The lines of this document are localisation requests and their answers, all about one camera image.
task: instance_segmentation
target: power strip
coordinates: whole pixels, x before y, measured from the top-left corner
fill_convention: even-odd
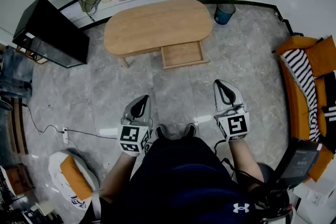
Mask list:
[[[63,127],[62,128],[63,133],[63,142],[68,144],[69,143],[69,134],[68,134],[68,128]]]

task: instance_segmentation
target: gray marble floor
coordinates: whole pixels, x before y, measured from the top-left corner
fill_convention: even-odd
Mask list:
[[[207,8],[213,16],[215,5]],[[53,124],[59,129],[66,126],[98,134],[117,127],[131,100],[149,94],[154,126],[164,123],[177,133],[195,122],[197,135],[212,148],[223,138],[212,118],[213,81],[223,79],[238,87],[247,103],[251,132],[246,141],[251,151],[257,161],[275,168],[287,147],[288,123],[278,62],[271,51],[289,38],[289,33],[272,9],[236,8],[227,25],[214,22],[203,45],[210,62],[199,66],[163,70],[161,54],[150,53],[129,57],[130,68],[125,69],[104,49],[105,25],[86,31],[90,37],[87,65],[71,69],[53,63],[35,65],[29,106],[36,125],[44,129]],[[83,212],[63,199],[47,168],[50,154],[66,148],[62,135],[52,128],[38,133],[29,114],[24,116],[29,155],[22,161],[28,166],[37,197],[52,200],[65,223],[78,223]],[[120,154],[115,140],[80,133],[70,133],[69,137],[102,180]],[[231,157],[227,144],[218,146],[218,157]]]

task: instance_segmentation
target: table leg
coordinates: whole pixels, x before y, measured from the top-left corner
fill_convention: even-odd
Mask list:
[[[122,64],[123,67],[125,67],[125,68],[129,68],[130,67],[128,65],[128,63],[126,62],[125,57],[120,57],[119,59],[120,59],[121,64]]]

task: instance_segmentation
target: black and white striped cloth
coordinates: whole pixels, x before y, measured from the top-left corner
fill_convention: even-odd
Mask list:
[[[328,121],[336,121],[336,106],[327,109],[328,111],[324,112],[325,119]]]
[[[309,110],[309,140],[319,141],[320,131],[317,125],[317,97],[315,82],[306,53],[302,49],[289,50],[281,55],[295,82],[306,97]]]

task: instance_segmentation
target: orange sofa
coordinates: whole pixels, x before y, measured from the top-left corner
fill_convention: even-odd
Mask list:
[[[291,37],[276,49],[276,54],[281,56],[288,50],[305,50],[313,76],[317,78],[315,79],[315,88],[318,103],[318,127],[321,134],[326,136],[326,119],[321,110],[321,107],[327,106],[327,99],[325,95],[326,89],[324,79],[318,77],[336,70],[336,47],[332,36],[322,42],[317,43],[317,41],[317,39],[310,37]],[[308,140],[310,132],[308,122],[309,112],[305,96],[282,60],[280,61],[280,64],[286,82],[288,95],[291,136]],[[309,176],[314,181],[317,181],[333,157],[334,154],[323,145],[318,160],[309,171]]]

